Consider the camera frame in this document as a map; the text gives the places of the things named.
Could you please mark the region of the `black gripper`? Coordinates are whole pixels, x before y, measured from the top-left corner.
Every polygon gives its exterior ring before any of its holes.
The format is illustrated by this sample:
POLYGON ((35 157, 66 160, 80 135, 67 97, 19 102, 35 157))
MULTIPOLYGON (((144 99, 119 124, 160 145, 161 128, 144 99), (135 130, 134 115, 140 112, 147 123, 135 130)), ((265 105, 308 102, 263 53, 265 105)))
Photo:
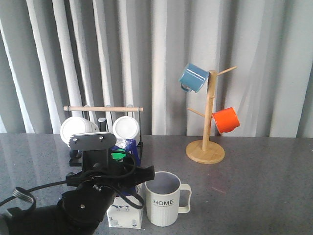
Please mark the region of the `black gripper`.
POLYGON ((59 226, 61 235, 91 235, 103 221, 104 215, 116 196, 135 209, 142 209, 145 201, 136 186, 153 180, 153 166, 115 165, 107 170, 95 169, 67 177, 75 190, 62 194, 57 207, 63 220, 59 226))

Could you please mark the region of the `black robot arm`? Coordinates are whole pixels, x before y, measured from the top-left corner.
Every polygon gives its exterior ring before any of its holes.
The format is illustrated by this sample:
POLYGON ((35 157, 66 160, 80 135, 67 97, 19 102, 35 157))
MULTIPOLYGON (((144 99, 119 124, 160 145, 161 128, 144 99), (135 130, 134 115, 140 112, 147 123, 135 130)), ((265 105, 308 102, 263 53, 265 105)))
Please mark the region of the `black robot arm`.
POLYGON ((15 198, 29 201, 32 205, 26 210, 18 207, 7 209, 0 216, 2 235, 92 235, 103 221, 108 208, 117 195, 135 209, 142 209, 144 199, 134 187, 155 178, 155 169, 126 165, 121 170, 80 171, 68 175, 63 182, 75 186, 62 194, 56 205, 36 207, 31 194, 42 186, 25 190, 17 187, 15 198))

